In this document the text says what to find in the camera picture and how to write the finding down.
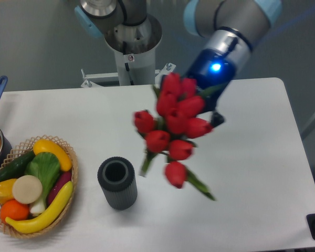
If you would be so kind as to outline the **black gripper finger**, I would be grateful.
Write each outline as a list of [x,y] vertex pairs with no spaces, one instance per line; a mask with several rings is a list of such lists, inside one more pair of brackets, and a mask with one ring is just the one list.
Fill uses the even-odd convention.
[[217,126],[223,124],[225,122],[225,118],[217,111],[213,111],[211,116],[211,126],[216,128]]

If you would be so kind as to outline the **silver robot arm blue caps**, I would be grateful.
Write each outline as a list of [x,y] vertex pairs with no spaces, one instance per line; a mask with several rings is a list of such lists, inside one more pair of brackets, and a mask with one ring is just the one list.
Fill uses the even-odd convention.
[[[217,100],[242,69],[253,49],[273,26],[281,1],[190,1],[183,13],[186,30],[208,42],[186,71],[198,90],[216,87],[205,97],[211,125],[224,122]],[[155,83],[155,50],[162,39],[159,21],[147,11],[146,1],[80,1],[77,20],[93,37],[104,37],[113,50],[119,84]]]

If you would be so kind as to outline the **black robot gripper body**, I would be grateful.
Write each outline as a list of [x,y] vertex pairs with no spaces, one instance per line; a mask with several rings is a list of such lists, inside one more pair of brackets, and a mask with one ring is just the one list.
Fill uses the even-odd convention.
[[214,111],[219,96],[236,74],[236,67],[211,49],[204,49],[183,75],[195,79],[198,90],[218,86],[219,89],[205,98],[202,112]]

